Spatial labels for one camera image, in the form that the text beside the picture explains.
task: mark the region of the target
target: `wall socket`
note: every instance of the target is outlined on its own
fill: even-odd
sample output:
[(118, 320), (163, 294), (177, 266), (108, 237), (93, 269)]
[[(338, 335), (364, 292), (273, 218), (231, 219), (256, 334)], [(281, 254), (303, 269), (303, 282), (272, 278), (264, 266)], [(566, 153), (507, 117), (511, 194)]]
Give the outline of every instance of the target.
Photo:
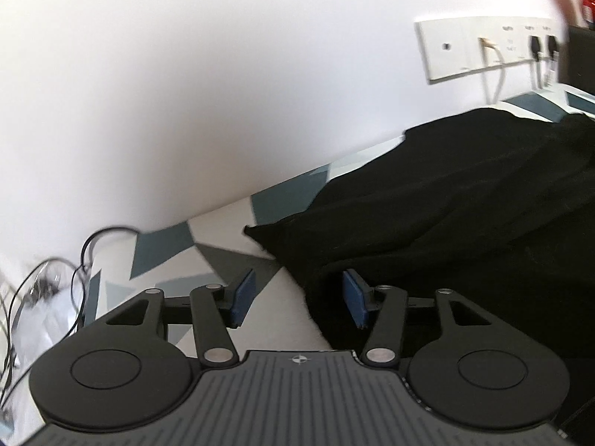
[(493, 41), (505, 64), (532, 58), (529, 40), (536, 35), (547, 53), (547, 36), (560, 40), (554, 20), (524, 16), (471, 16), (425, 20), (416, 23), (429, 81), (501, 64), (498, 54), (484, 49), (480, 37)]

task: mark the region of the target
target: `wall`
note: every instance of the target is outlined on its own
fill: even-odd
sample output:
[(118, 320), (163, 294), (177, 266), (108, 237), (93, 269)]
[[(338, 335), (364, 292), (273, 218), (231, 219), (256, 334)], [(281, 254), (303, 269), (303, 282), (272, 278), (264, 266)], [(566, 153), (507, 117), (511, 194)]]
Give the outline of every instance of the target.
[[(0, 250), (75, 258), (485, 103), (413, 21), (551, 0), (0, 0)], [(493, 89), (497, 74), (489, 76)], [(503, 97), (530, 88), (508, 70)]]

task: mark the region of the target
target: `ribbed gray surface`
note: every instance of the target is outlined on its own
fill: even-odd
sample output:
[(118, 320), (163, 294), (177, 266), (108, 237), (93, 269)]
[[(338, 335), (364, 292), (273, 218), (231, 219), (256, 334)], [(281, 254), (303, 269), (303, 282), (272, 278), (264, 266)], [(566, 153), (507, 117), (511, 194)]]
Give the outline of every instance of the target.
[[(302, 355), (305, 362), (292, 358)], [(399, 377), (349, 352), (251, 352), (204, 374), (172, 414), (139, 429), (90, 435), (46, 426), (29, 446), (563, 446), (546, 424), (489, 434), (434, 417)]]

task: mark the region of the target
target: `black plug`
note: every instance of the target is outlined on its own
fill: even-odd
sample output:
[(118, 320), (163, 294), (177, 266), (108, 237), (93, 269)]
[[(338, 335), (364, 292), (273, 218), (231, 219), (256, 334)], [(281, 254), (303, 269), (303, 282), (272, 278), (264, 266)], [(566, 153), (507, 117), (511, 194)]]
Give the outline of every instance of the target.
[(550, 58), (554, 60), (554, 54), (558, 52), (557, 38), (554, 35), (547, 36), (547, 51), (550, 54)]
[(539, 52), (541, 52), (541, 40), (536, 35), (531, 36), (531, 53), (536, 62), (539, 62)]

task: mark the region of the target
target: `black cloth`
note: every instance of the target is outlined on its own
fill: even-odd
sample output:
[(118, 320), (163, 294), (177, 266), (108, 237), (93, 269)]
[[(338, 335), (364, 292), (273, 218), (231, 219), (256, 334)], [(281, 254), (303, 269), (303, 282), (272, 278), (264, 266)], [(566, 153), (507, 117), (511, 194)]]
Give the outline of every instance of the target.
[[(407, 130), (306, 211), (245, 233), (304, 288), (333, 348), (360, 351), (369, 333), (341, 298), (347, 268), (415, 297), (455, 289), (564, 359), (562, 423), (595, 395), (594, 152), (583, 114), (547, 123), (477, 109)], [(579, 442), (593, 433), (579, 429)]]

